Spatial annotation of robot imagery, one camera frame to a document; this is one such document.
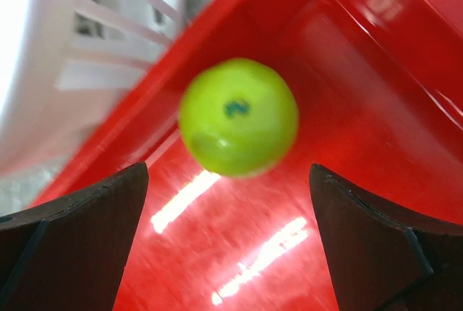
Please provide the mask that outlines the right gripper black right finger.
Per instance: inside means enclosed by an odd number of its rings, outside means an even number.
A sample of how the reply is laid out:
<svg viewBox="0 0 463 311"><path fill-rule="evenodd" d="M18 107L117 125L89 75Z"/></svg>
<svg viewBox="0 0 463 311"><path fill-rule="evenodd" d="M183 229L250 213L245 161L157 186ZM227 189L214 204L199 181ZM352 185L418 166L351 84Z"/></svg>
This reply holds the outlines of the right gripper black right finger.
<svg viewBox="0 0 463 311"><path fill-rule="evenodd" d="M310 194L340 310L461 310L462 226L417 213L320 164Z"/></svg>

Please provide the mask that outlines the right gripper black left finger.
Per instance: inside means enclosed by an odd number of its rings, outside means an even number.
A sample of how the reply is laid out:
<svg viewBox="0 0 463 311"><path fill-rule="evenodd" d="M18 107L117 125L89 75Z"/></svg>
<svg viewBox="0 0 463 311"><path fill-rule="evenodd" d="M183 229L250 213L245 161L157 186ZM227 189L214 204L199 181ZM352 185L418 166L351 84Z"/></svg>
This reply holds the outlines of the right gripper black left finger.
<svg viewBox="0 0 463 311"><path fill-rule="evenodd" d="M1 217L2 310L112 310L148 190L133 164Z"/></svg>

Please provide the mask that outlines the green apple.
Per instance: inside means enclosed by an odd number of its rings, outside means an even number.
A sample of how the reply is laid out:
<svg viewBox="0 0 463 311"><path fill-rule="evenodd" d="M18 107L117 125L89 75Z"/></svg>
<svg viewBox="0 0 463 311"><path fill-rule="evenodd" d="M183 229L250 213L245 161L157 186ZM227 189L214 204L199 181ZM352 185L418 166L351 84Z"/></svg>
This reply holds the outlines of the green apple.
<svg viewBox="0 0 463 311"><path fill-rule="evenodd" d="M192 157L228 177L260 174L293 146L299 110L289 86L270 67L233 58L198 74L179 105L179 129Z"/></svg>

